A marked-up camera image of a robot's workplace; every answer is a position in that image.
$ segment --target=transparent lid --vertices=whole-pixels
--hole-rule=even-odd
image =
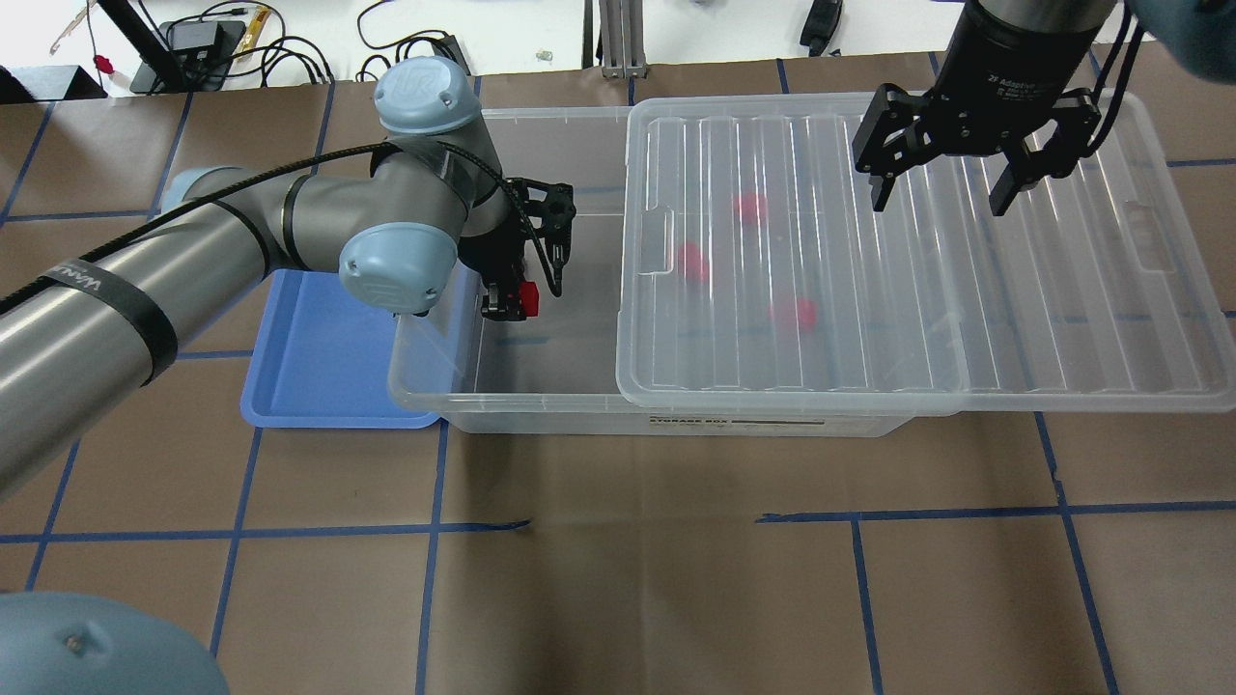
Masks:
[[[693,412],[1226,411],[1236,350],[1142,104],[1022,193],[936,160],[871,211],[870,94],[653,99],[628,124],[617,378]]]

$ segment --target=black power adapter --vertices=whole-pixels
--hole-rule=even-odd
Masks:
[[[842,0],[812,0],[798,45],[807,47],[808,56],[822,56],[840,20]]]

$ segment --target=light blue joint cover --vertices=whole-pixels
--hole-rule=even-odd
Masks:
[[[1128,0],[1128,6],[1190,73],[1236,83],[1236,2]]]
[[[464,68],[441,56],[396,63],[378,80],[373,105],[391,135],[440,135],[481,116]]]
[[[4,594],[0,626],[5,695],[227,695],[219,665],[193,636],[124,603]]]
[[[176,174],[176,177],[172,178],[172,182],[167,184],[167,188],[163,189],[163,197],[159,198],[159,214],[176,208],[180,203],[184,203],[184,197],[189,194],[189,189],[193,188],[194,183],[201,181],[201,177],[210,172],[218,172],[219,169],[235,168],[236,167],[194,167]]]
[[[352,297],[394,314],[421,314],[446,289],[459,251],[449,234],[420,223],[386,223],[357,234],[339,255]]]

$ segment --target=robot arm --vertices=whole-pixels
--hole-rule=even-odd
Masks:
[[[482,276],[485,317],[523,320],[535,315],[533,237],[560,292],[571,187],[503,178],[462,70],[438,57],[400,62],[375,103],[391,137],[356,150],[373,152],[371,178],[184,172],[163,202],[176,219],[56,266],[46,288],[0,315],[0,498],[274,270],[337,271],[358,299],[424,315],[461,260]]]
[[[870,174],[873,208],[884,209],[901,173],[941,155],[1004,153],[1009,163],[989,198],[995,215],[1043,177],[1069,176],[1110,129],[1100,126],[1098,92],[1115,51],[1094,92],[1064,89],[1114,5],[1115,0],[967,0],[936,85],[921,96],[895,84],[881,85],[855,134],[854,162]],[[1130,0],[1125,12],[1117,45],[1133,12],[1138,25],[1109,120],[1120,108],[1147,28],[1193,72],[1236,80],[1236,2]],[[1052,121],[1052,137],[1042,150],[1032,150],[1026,140]]]

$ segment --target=black strap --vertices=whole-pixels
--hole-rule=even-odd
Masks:
[[[154,377],[176,362],[180,344],[172,322],[148,294],[127,279],[82,258],[63,261],[44,272],[43,277],[85,292],[115,309],[133,326],[151,354],[151,376],[142,386],[154,381]]]
[[[304,258],[300,257],[300,251],[297,250],[297,240],[292,234],[292,213],[297,204],[297,195],[300,194],[300,187],[304,185],[310,177],[313,177],[313,174],[302,174],[298,177],[294,182],[292,182],[292,188],[288,189],[288,194],[283,197],[283,247],[288,250],[288,256],[292,257],[292,262],[303,271],[311,268],[305,265]]]
[[[262,277],[271,275],[271,250],[266,247],[266,237],[262,236],[261,230],[257,229],[257,225],[253,224],[253,220],[248,219],[248,215],[237,210],[236,208],[232,208],[231,205],[224,203],[222,200],[215,200],[214,204],[231,213],[231,215],[237,220],[240,220],[240,224],[245,225],[245,229],[247,229],[248,232],[253,235],[253,241],[257,241],[257,247],[262,251],[262,267],[266,268],[262,272]]]

